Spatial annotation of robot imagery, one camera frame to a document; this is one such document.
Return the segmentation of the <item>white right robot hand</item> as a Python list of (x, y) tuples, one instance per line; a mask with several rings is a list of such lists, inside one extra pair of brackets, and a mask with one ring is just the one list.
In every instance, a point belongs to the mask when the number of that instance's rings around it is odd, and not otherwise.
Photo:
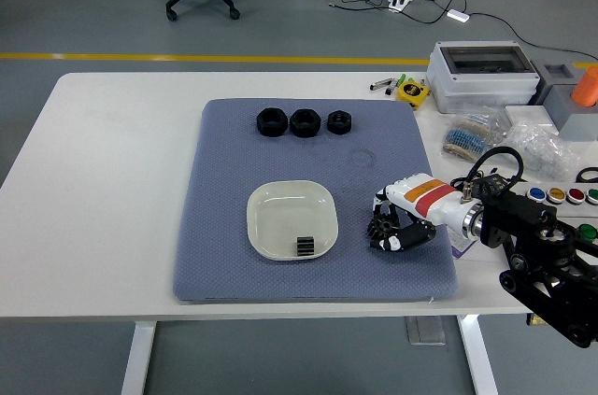
[(433, 240), (440, 225), (466, 236), (465, 218), (476, 203), (461, 199), (454, 187), (424, 173), (385, 186), (374, 197), (370, 247), (392, 252), (418, 247)]

